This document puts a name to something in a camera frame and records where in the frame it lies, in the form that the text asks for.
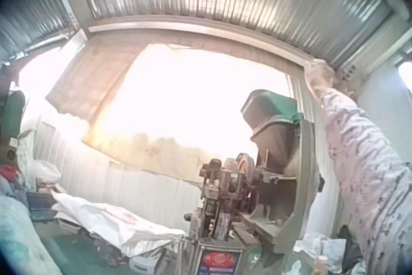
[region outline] white cloth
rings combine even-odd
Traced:
[[[53,209],[66,215],[62,217],[60,214],[58,218],[72,221],[98,234],[128,257],[164,246],[185,234],[182,230],[149,222],[122,207],[91,203],[65,193],[52,194],[58,202]]]
[[[330,156],[368,274],[405,274],[412,259],[412,173],[350,98],[330,89],[321,105]]]

